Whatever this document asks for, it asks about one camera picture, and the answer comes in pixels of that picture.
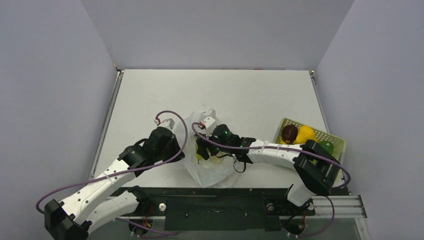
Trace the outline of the white plastic bag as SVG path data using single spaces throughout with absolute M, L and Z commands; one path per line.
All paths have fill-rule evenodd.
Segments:
M 196 136 L 192 130 L 192 123 L 200 122 L 206 117 L 217 119 L 213 108 L 203 106 L 184 119 L 187 126 L 188 138 L 183 148 L 185 157 L 182 165 L 191 178 L 201 187 L 231 188 L 236 183 L 239 174 L 234 170 L 234 159 L 231 157 L 210 157 L 208 160 L 196 156 Z

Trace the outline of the yellow fake fruit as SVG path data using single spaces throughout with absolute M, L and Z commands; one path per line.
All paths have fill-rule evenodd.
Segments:
M 306 141 L 313 140 L 316 141 L 316 134 L 315 131 L 308 125 L 302 125 L 298 129 L 298 133 L 296 136 L 296 139 L 294 140 L 294 144 L 305 144 Z

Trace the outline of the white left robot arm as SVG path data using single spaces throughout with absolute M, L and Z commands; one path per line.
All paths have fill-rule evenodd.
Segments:
M 45 229 L 55 240 L 85 240 L 98 227 L 117 217 L 145 214 L 150 199 L 139 186 L 109 197 L 143 173 L 144 167 L 168 159 L 179 161 L 184 156 L 172 126 L 160 124 L 148 138 L 126 147 L 95 182 L 61 201 L 49 201 L 44 207 Z

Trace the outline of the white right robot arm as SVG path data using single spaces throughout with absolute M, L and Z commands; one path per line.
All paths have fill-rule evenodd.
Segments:
M 196 153 L 203 160 L 228 157 L 244 166 L 270 164 L 296 171 L 301 183 L 291 186 L 282 199 L 282 207 L 289 214 L 296 213 L 313 196 L 329 196 L 340 171 L 340 162 L 315 140 L 283 145 L 240 137 L 225 124 L 207 127 L 195 122 L 191 128 L 197 137 Z

